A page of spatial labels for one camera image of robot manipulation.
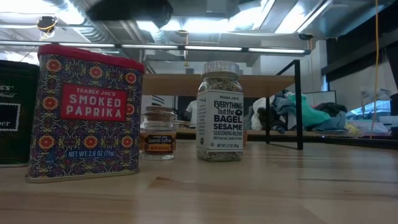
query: ceiling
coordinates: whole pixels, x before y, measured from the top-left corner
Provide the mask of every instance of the ceiling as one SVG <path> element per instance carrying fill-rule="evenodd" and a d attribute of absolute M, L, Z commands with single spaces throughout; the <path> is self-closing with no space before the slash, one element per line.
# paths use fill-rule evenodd
<path fill-rule="evenodd" d="M 30 0 L 29 2 L 59 2 L 63 0 Z M 98 0 L 66 0 L 70 1 L 79 13 L 84 15 L 84 11 L 92 6 Z M 393 0 L 379 0 L 381 9 L 389 5 Z M 238 0 L 169 0 L 174 8 L 173 19 L 178 21 L 184 28 L 184 22 L 189 19 L 225 19 L 233 16 L 237 9 Z M 258 14 L 246 14 L 244 18 L 237 19 L 241 27 L 229 32 L 213 33 L 189 33 L 188 38 L 178 35 L 173 30 L 162 32 L 149 32 L 140 30 L 138 23 L 129 22 L 96 22 L 85 23 L 85 25 L 95 26 L 100 36 L 101 42 L 113 43 L 131 43 L 131 44 L 186 44 L 189 45 L 210 45 L 210 46 L 231 46 L 231 47 L 283 47 L 295 49 L 308 49 L 310 44 L 305 40 L 300 40 L 297 33 L 281 34 L 281 32 L 291 27 L 299 27 L 309 15 L 314 13 L 314 9 L 320 6 L 324 0 L 275 0 L 269 10 L 267 17 L 259 29 L 252 30 L 250 21 L 256 21 Z M 55 13 L 56 6 L 48 9 L 41 8 L 40 12 L 35 13 Z M 315 37 L 313 42 L 318 39 L 328 37 L 338 37 L 349 32 L 360 25 L 366 19 L 374 15 L 374 1 L 371 0 L 333 0 L 322 13 L 320 13 L 306 28 L 302 31 L 305 34 L 311 34 Z M 0 9 L 1 24 L 35 24 L 40 14 L 10 14 L 2 13 Z M 60 24 L 67 23 L 62 19 Z M 0 39 L 14 40 L 38 40 L 40 31 L 36 28 L 30 29 L 5 29 L 0 28 Z M 87 35 L 83 35 L 81 29 L 57 28 L 54 37 L 50 41 L 65 42 L 88 42 Z M 18 47 L 16 52 L 23 53 L 29 48 Z M 116 50 L 109 49 L 106 54 L 122 55 L 130 58 L 138 58 L 139 50 L 127 49 Z M 232 62 L 246 62 L 253 64 L 259 54 L 253 53 L 231 53 L 231 52 L 209 52 L 209 51 L 189 51 L 188 55 L 182 51 L 147 50 L 146 60 L 154 61 L 197 61 L 205 62 L 210 60 L 229 60 Z"/>

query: window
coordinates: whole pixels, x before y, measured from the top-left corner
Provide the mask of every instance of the window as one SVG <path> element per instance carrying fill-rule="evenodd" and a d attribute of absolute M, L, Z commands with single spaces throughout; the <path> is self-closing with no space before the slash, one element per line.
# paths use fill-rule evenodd
<path fill-rule="evenodd" d="M 373 113 L 374 103 L 365 105 L 365 114 Z M 357 108 L 351 111 L 355 115 L 362 115 L 362 108 Z M 377 100 L 376 101 L 376 112 L 391 112 L 390 101 L 388 100 Z"/>

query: person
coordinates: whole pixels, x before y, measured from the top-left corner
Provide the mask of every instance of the person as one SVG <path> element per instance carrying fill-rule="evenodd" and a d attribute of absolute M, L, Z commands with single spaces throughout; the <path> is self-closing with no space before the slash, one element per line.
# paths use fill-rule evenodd
<path fill-rule="evenodd" d="M 187 109 L 185 110 L 185 116 L 191 119 L 191 124 L 196 125 L 197 124 L 197 108 L 198 108 L 198 102 L 197 100 L 192 101 L 189 103 Z"/>

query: wooden shelf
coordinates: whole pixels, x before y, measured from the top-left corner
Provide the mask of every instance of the wooden shelf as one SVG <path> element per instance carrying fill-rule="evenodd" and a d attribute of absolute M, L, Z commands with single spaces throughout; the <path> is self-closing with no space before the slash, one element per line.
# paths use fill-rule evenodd
<path fill-rule="evenodd" d="M 197 96 L 201 75 L 145 74 L 143 95 Z M 241 75 L 245 97 L 269 97 L 294 84 L 293 76 Z"/>
<path fill-rule="evenodd" d="M 250 136 L 265 136 L 266 131 L 255 131 L 255 130 L 247 130 L 248 135 Z M 191 128 L 177 128 L 177 133 L 184 133 L 184 134 L 196 134 L 195 129 Z M 281 134 L 277 131 L 270 131 L 269 132 L 271 136 L 296 136 L 295 131 L 286 131 L 285 134 Z M 313 131 L 304 131 L 303 132 L 304 136 L 315 136 L 315 137 L 350 137 L 350 138 L 358 138 L 362 137 L 361 134 L 350 134 L 350 133 L 344 133 L 344 134 L 334 134 L 334 133 L 316 133 Z"/>

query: glass jar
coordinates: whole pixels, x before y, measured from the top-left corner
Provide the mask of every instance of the glass jar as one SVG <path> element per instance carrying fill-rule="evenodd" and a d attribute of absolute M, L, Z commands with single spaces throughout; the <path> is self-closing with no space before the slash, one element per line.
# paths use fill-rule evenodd
<path fill-rule="evenodd" d="M 232 62 L 205 64 L 198 90 L 197 147 L 199 159 L 239 161 L 243 155 L 243 88 L 239 66 Z"/>
<path fill-rule="evenodd" d="M 174 159 L 177 128 L 171 108 L 147 106 L 142 114 L 141 158 L 147 160 Z"/>

